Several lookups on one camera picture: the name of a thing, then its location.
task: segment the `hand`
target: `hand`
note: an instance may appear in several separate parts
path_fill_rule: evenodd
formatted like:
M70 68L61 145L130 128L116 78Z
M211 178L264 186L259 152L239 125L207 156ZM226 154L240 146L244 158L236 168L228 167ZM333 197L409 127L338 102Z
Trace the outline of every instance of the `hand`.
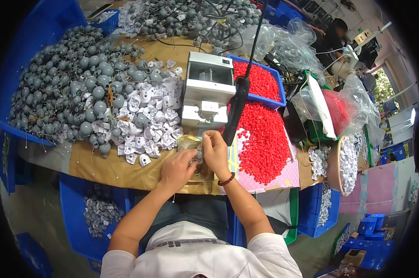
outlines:
M162 191L168 193L169 197L182 189L197 167L197 161L188 167L189 162L196 154L196 149L184 149L168 157L163 164L161 181L157 187L162 188Z
M220 132L207 130L203 132L203 154L206 164L221 181L228 180L231 172L228 169L228 146Z

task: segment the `pink mat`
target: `pink mat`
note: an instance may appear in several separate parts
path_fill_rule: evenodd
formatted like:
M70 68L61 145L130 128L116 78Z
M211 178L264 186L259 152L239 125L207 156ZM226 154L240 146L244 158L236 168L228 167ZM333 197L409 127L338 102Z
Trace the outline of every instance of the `pink mat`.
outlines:
M286 130L285 135L287 136L287 141L289 142L290 139ZM239 139L236 136L236 138L237 146L243 146L242 142L246 140L245 137ZM296 147L293 144L291 144L291 149L296 156ZM267 188L271 188L273 186L279 186L282 188L299 187L299 163L296 157L294 162L292 162L291 158L289 158L287 160L287 165L285 165L284 169L282 169L281 175L277 176L273 181L268 183L267 186L254 181L254 176L251 176L243 171L239 171L237 180L250 193L265 192Z

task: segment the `white cable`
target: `white cable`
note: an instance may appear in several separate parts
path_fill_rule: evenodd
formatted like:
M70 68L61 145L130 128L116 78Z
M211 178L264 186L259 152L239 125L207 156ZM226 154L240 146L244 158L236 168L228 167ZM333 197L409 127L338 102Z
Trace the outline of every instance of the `white cable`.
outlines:
M322 72L326 71L329 67L331 67L337 60L339 60L344 54L340 55L338 59L334 60L331 64L329 64Z
M316 54L327 54L327 53L332 53L332 52L335 52L335 51L338 51L338 50L342 50L342 48L338 48L338 49L335 49L335 50L332 50L332 51L329 51L329 52L319 52L319 53L316 53Z

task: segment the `clear plastic bag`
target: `clear plastic bag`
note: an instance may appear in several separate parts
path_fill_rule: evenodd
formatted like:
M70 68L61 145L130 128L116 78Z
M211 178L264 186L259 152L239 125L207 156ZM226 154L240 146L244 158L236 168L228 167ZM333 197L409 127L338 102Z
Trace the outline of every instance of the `clear plastic bag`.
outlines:
M381 120L379 111L370 100L359 78L354 74L349 75L341 92L347 95L347 99L358 111L341 135L355 134L368 124L369 143L373 146L382 145L385 131L379 128Z
M314 104L313 98L311 97L309 86L305 86L300 92L295 94L291 99L291 102L293 103L302 123L306 120L322 121L321 116L318 113L318 109Z
M316 33L307 23L299 17L295 17L288 22L287 30L295 37L307 45L312 45L316 41Z
M240 30L240 33L236 33L229 42L229 48L235 49L230 50L229 52L237 56L243 54L249 58L251 56L254 38L256 37L256 31L257 25L254 25ZM261 26L253 59L257 61L263 60L265 55L273 47L273 41L275 40L276 35L277 30L273 25L265 24Z
M310 70L319 85L326 83L322 65L316 57L316 49L308 46L295 35L279 30L270 52L291 73Z

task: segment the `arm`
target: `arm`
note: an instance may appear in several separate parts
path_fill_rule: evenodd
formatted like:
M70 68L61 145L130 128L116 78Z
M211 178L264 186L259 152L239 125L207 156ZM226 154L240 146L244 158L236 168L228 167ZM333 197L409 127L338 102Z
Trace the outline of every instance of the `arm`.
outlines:
M183 188L195 171L197 162L188 164L197 150L182 150L168 157L163 164L157 186L120 221L108 251L123 250L138 257L138 244L152 225L162 205Z
M209 130L203 133L205 161L220 181L231 177L227 166L227 146L218 131ZM245 227L246 241L262 233L274 233L261 205L243 188L236 179L225 185L225 192L233 210Z

